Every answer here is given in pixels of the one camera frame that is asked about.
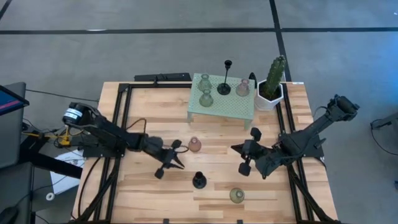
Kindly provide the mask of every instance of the white hexagonal planter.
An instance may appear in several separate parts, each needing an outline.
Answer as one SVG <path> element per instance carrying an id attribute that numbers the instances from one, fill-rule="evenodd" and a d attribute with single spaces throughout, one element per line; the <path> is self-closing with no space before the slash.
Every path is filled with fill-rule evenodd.
<path id="1" fill-rule="evenodd" d="M 269 101 L 269 100 L 265 99 L 264 97 L 260 96 L 260 94 L 259 94 L 260 84 L 265 81 L 266 80 L 261 81 L 257 84 L 257 93 L 256 93 L 256 97 L 254 98 L 254 105 L 256 106 L 257 110 L 261 110 L 261 111 L 274 109 L 276 104 L 278 104 L 284 98 L 284 91 L 282 89 L 282 84 L 279 84 L 280 97 L 278 97 L 277 99 Z"/>

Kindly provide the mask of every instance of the green mesh surface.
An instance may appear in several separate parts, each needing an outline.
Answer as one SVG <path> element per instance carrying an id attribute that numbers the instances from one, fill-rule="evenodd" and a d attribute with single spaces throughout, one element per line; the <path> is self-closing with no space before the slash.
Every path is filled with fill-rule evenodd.
<path id="1" fill-rule="evenodd" d="M 223 96 L 217 92 L 217 86 L 224 82 L 224 76 L 209 75 L 211 82 L 210 95 L 214 99 L 214 103 L 210 107 L 204 107 L 199 103 L 202 92 L 198 89 L 201 74 L 193 75 L 191 96 L 189 99 L 188 112 L 198 114 L 208 114 L 215 116 L 225 116 L 229 118 L 250 119 L 254 117 L 254 80 L 249 80 L 250 93 L 247 96 L 239 96 L 236 94 L 236 87 L 241 83 L 241 78 L 227 78 L 226 82 L 231 87 L 231 92 Z"/>

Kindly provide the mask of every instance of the cactus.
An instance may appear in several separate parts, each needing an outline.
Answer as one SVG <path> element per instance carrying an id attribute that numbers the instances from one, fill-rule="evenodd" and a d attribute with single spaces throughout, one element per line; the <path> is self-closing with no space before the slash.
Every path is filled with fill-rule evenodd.
<path id="1" fill-rule="evenodd" d="M 276 89 L 279 86 L 280 79 L 282 78 L 282 74 L 285 70 L 286 59 L 283 55 L 277 57 L 271 65 L 269 69 L 267 81 L 265 82 L 262 90 L 261 96 L 267 98 L 268 100 L 272 100 L 272 97 L 275 94 Z"/>

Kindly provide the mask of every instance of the wooden table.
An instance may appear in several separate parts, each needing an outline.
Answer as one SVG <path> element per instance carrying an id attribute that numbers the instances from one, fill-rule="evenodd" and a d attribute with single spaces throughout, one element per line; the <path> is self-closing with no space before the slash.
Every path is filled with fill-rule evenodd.
<path id="1" fill-rule="evenodd" d="M 98 109 L 109 120 L 112 120 L 118 85 L 118 82 L 104 83 L 99 101 Z M 287 87 L 295 126 L 303 129 L 313 121 L 305 87 L 293 83 L 287 83 Z M 263 180 L 252 162 L 249 177 L 239 174 L 238 167 L 243 160 L 230 146 L 251 138 L 250 130 L 244 130 L 242 120 L 200 114 L 194 114 L 193 122 L 188 124 L 189 96 L 188 88 L 133 89 L 127 125 L 143 117 L 148 120 L 147 133 L 162 137 L 165 144 L 179 139 L 187 145 L 192 136 L 197 136 L 203 147 L 198 153 L 188 151 L 180 154 L 185 170 L 165 170 L 162 180 L 154 177 L 154 172 L 160 167 L 158 161 L 144 153 L 126 151 L 121 160 L 112 222 L 162 223 L 163 218 L 169 218 L 171 223 L 236 223 L 236 220 L 245 223 L 295 223 L 286 167 L 279 167 Z M 288 130 L 284 102 L 282 111 Z M 279 134 L 276 110 L 255 111 L 252 126 L 262 131 L 261 144 L 274 144 Z M 140 122 L 129 131 L 142 128 Z M 99 161 L 87 181 L 82 209 L 98 191 L 103 160 Z M 81 186 L 94 161 L 88 159 L 83 169 L 73 209 L 76 217 Z M 325 168 L 315 159 L 303 159 L 303 163 L 310 193 L 326 214 L 337 218 Z M 196 171 L 202 171 L 208 179 L 204 189 L 198 190 L 192 185 Z M 244 190 L 244 202 L 235 204 L 229 199 L 229 191 L 234 187 Z M 306 218 L 304 202 L 299 195 L 302 216 Z M 105 195 L 102 218 L 106 213 L 107 199 Z"/>

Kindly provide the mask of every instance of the gray floor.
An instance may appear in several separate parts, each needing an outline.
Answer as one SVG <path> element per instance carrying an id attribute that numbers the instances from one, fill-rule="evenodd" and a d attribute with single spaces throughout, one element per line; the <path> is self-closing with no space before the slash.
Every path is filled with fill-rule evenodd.
<path id="1" fill-rule="evenodd" d="M 393 0 L 276 0 L 276 5 L 282 27 L 398 27 L 398 2 Z M 0 30 L 273 24 L 267 0 L 13 0 Z M 369 123 L 398 112 L 398 32 L 283 33 L 283 39 L 292 80 L 305 82 L 312 111 L 335 93 L 361 106 L 354 120 L 322 133 L 339 219 L 396 223 L 398 158 L 377 147 Z M 254 72 L 262 79 L 278 54 L 272 32 L 0 35 L 0 84 L 24 81 L 33 90 L 98 99 L 105 81 L 131 81 L 134 75 L 151 73 L 222 74 L 226 59 L 233 61 L 231 76 Z M 27 99 L 31 105 L 25 117 L 40 128 L 59 127 L 70 102 L 36 93 L 28 93 Z M 375 132 L 386 149 L 397 153 L 393 134 L 390 127 Z M 44 153 L 56 156 L 60 151 L 46 146 Z M 52 208 L 38 214 L 50 222 L 67 221 L 74 194 L 76 189 L 59 195 Z M 38 200 L 41 209 L 44 203 Z"/>

